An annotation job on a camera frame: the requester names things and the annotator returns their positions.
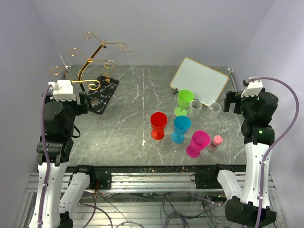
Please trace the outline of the green plastic wine glass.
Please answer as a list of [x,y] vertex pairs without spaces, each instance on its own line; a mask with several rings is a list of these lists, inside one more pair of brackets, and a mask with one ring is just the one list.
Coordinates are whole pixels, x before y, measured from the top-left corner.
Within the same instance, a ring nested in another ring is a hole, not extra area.
[[174,110],[175,115],[187,115],[187,108],[193,99],[194,94],[190,90],[180,90],[177,96],[178,106]]

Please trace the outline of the pink plastic wine glass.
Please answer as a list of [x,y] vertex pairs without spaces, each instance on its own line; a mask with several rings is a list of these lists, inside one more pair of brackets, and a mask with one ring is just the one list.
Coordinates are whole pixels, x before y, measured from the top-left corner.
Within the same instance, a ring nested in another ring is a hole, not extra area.
[[210,136],[208,133],[202,130],[195,131],[191,137],[190,145],[186,148],[186,153],[192,158],[197,158],[209,144]]

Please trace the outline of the red plastic wine glass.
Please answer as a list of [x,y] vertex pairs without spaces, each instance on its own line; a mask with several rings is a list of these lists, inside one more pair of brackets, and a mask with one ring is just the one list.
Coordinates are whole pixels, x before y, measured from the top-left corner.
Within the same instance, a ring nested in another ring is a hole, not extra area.
[[168,117],[165,113],[155,112],[151,115],[150,123],[152,127],[151,136],[155,140],[161,140],[165,136],[164,129],[167,125]]

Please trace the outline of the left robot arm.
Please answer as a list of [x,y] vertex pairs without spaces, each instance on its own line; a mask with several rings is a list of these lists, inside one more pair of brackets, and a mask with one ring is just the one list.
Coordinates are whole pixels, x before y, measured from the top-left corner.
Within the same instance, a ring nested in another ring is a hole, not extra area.
[[88,113],[85,93],[79,100],[57,101],[43,94],[41,137],[37,145],[38,191],[30,228],[71,228],[73,214],[86,189],[96,185],[95,169],[77,166],[71,183],[62,192],[63,178],[73,147],[75,118]]

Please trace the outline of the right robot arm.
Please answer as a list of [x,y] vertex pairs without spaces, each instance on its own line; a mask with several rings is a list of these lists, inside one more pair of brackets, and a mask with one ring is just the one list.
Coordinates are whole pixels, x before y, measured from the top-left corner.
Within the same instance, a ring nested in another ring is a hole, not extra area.
[[275,132],[269,123],[277,109],[278,98],[265,90],[248,97],[242,96],[241,92],[229,91],[223,111],[228,112],[231,104],[235,104],[234,113],[244,118],[241,132],[247,159],[245,184],[241,187],[232,168],[222,164],[216,165],[217,172],[210,175],[209,182],[224,190],[228,221],[263,228],[276,221],[276,212],[270,208],[268,169],[269,148],[275,141]]

